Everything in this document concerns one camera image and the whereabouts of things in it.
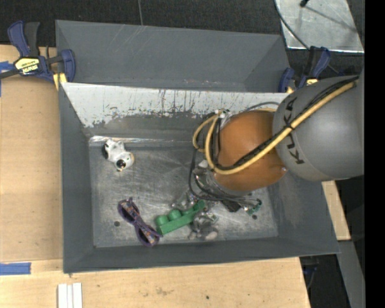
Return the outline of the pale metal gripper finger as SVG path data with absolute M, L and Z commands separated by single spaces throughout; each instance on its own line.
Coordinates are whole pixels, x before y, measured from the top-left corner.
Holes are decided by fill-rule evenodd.
M 188 235 L 188 240 L 215 240 L 218 236 L 218 229 L 215 224 L 218 217 L 209 212 L 199 212 L 195 215 L 190 224 L 191 232 Z
M 192 192 L 183 192 L 172 204 L 173 209 L 188 210 L 198 201 Z

